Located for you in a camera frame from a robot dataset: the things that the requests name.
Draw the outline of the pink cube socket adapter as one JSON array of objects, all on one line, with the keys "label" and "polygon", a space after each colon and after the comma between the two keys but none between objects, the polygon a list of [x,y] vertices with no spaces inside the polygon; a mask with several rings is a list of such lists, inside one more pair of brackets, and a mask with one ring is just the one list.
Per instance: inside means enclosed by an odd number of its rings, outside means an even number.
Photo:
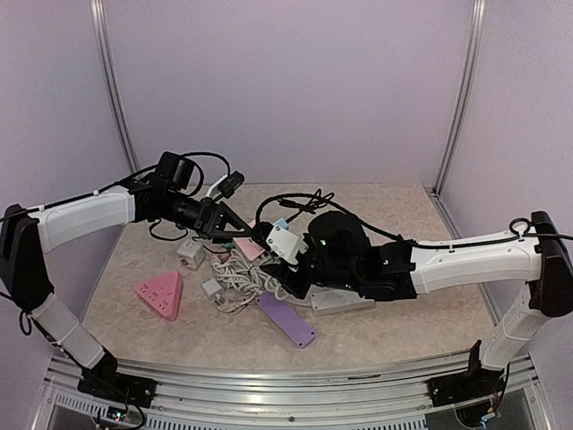
[{"label": "pink cube socket adapter", "polygon": [[265,249],[252,241],[249,237],[235,237],[233,239],[235,247],[252,262],[265,253]]}]

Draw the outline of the pink plug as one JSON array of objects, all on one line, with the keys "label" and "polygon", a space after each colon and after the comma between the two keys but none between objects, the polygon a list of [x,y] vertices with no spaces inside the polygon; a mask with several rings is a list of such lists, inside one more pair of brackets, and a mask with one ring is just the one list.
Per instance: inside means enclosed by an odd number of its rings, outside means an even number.
[{"label": "pink plug", "polygon": [[217,254],[216,258],[220,263],[225,263],[229,260],[230,254]]}]

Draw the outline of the light blue usb charger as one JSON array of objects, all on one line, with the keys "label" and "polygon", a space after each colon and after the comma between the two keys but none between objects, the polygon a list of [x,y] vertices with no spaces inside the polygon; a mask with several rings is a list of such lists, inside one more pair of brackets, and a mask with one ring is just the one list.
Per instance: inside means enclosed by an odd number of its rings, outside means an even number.
[{"label": "light blue usb charger", "polygon": [[284,230],[289,230],[289,224],[288,224],[283,218],[280,218],[280,219],[278,219],[277,221],[275,221],[275,222],[273,223],[273,226],[274,226],[275,228],[281,228],[281,229],[284,229]]}]

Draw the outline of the white multi socket adapter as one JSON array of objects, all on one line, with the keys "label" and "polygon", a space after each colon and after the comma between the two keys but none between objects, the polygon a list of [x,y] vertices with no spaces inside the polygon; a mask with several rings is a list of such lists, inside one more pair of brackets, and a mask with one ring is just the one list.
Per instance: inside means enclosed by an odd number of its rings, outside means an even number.
[{"label": "white multi socket adapter", "polygon": [[192,238],[182,242],[177,249],[177,255],[192,270],[197,270],[205,260],[203,245]]}]

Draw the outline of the white usb charger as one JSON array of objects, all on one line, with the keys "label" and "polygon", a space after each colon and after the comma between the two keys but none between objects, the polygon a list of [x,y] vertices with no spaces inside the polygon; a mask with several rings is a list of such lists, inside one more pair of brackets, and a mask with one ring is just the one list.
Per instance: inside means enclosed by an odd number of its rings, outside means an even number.
[{"label": "white usb charger", "polygon": [[225,289],[218,283],[216,279],[209,279],[201,284],[201,289],[209,300],[215,300],[225,293]]}]

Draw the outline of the pink power strip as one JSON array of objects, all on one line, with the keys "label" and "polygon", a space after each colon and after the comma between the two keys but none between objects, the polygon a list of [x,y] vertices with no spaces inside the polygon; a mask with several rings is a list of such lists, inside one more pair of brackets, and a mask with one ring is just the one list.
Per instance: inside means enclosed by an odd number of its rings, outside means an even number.
[{"label": "pink power strip", "polygon": [[183,277],[179,271],[167,271],[136,284],[134,292],[156,314],[173,322],[179,314]]}]

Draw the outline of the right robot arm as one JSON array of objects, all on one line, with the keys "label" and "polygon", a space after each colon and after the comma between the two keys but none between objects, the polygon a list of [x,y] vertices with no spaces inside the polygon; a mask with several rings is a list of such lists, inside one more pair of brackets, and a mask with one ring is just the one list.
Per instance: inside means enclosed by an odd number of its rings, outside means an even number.
[{"label": "right robot arm", "polygon": [[446,242],[397,237],[372,245],[362,222],[342,211],[322,213],[301,236],[268,222],[256,224],[253,235],[278,259],[263,270],[299,299],[311,286],[390,302],[466,284],[523,281],[514,304],[475,343],[468,368],[458,377],[458,390],[468,398],[499,378],[548,320],[572,311],[569,252],[544,211],[514,220],[499,234]]}]

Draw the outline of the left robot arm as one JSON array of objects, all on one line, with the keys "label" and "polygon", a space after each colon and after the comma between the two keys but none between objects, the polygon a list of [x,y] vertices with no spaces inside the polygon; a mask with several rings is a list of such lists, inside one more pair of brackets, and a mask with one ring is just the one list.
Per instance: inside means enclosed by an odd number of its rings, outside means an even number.
[{"label": "left robot arm", "polygon": [[20,309],[21,321],[53,341],[106,398],[119,397],[125,389],[116,358],[57,298],[45,256],[100,230],[142,221],[168,221],[212,242],[248,237],[248,224],[224,202],[244,176],[228,170],[213,191],[197,199],[195,192],[184,192],[196,170],[192,155],[166,151],[157,165],[112,185],[35,208],[14,204],[1,219],[1,281]]}]

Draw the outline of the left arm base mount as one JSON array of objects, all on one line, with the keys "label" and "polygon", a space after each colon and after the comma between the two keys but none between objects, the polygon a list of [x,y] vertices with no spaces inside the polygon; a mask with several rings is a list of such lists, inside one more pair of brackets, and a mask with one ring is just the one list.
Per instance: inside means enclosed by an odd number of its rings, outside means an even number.
[{"label": "left arm base mount", "polygon": [[122,374],[115,370],[101,373],[95,369],[83,369],[77,389],[100,399],[148,408],[155,397],[157,386],[155,380],[146,377]]}]

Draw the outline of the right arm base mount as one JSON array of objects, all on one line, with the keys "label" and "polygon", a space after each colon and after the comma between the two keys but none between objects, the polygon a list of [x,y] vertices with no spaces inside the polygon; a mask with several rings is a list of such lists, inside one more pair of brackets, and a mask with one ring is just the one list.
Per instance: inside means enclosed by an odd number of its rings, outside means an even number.
[{"label": "right arm base mount", "polygon": [[466,370],[434,377],[427,383],[427,388],[432,405],[441,407],[500,393],[504,386],[503,375],[503,371]]}]

